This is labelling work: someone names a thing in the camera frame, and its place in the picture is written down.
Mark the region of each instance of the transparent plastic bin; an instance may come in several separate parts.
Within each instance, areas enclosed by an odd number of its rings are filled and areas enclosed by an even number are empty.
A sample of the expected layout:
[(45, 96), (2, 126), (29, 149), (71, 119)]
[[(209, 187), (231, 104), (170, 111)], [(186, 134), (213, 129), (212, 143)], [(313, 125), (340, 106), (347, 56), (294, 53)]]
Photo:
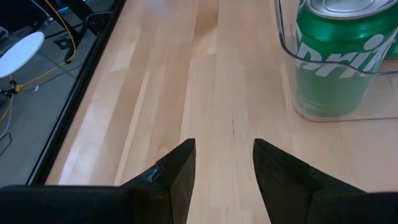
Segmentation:
[[(292, 103), (298, 114), (313, 121), (398, 118), (398, 58), (385, 58), (376, 73), (361, 72), (340, 62), (319, 62), (300, 58), (295, 54), (295, 18), (299, 0), (274, 0), (274, 4), (280, 44), (285, 52)], [(353, 80), (358, 84), (334, 85), (337, 89), (326, 90), (333, 92), (330, 97), (331, 104), (327, 108), (331, 113), (314, 112), (313, 106), (303, 100), (306, 93), (311, 93), (312, 83), (298, 72), (296, 63), (316, 67), (335, 65), (337, 70), (353, 73)], [(320, 91), (315, 88), (311, 94)]]

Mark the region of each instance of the white round object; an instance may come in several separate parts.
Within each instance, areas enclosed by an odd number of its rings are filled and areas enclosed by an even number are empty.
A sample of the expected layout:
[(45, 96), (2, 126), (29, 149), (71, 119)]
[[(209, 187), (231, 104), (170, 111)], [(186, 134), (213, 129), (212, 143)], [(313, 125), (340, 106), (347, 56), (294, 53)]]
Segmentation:
[(11, 75), (28, 62), (44, 42), (42, 32), (34, 32), (12, 46), (0, 58), (0, 78)]

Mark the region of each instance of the container rim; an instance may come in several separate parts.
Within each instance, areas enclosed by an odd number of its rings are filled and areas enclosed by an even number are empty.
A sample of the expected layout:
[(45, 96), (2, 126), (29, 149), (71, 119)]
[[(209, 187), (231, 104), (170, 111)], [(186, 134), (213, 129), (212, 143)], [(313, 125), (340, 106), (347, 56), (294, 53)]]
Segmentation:
[(286, 44), (285, 44), (285, 30), (283, 27), (283, 18), (282, 18), (282, 8), (280, 6), (280, 0), (274, 0), (274, 6), (275, 6), (275, 16), (276, 16), (276, 25), (278, 28), (278, 33), (279, 33), (279, 41), (282, 46), (282, 49), (284, 50), (285, 53), (287, 53), (289, 56), (291, 56), (294, 59), (301, 60), (303, 62), (308, 62), (308, 63), (317, 63), (321, 65), (339, 65), (342, 67), (350, 68), (354, 70), (355, 72), (361, 73), (362, 77), (390, 77), (390, 76), (398, 76), (398, 70), (396, 71), (390, 71), (390, 72), (364, 72), (360, 71), (357, 68), (352, 67), (351, 65), (346, 65), (342, 62), (321, 62), (321, 61), (316, 61), (316, 60), (307, 60), (301, 57), (296, 56), (293, 52), (291, 52)]

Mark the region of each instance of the light wood surface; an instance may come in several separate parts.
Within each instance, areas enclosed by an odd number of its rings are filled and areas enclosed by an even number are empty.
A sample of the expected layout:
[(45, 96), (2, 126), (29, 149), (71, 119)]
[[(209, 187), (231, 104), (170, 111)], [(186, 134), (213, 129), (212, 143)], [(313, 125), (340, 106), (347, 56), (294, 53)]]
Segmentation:
[(188, 223), (269, 223), (254, 138), (376, 191), (398, 190), (397, 133), (294, 111), (273, 1), (127, 0), (47, 183), (119, 185), (195, 138)]

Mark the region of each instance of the silver can top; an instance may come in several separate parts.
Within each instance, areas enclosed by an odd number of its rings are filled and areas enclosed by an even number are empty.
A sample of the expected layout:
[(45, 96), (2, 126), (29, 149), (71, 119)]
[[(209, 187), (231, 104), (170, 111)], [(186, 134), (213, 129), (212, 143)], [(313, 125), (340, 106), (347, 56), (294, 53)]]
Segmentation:
[(316, 15), (330, 19), (359, 19), (393, 6), (398, 0), (306, 0)]

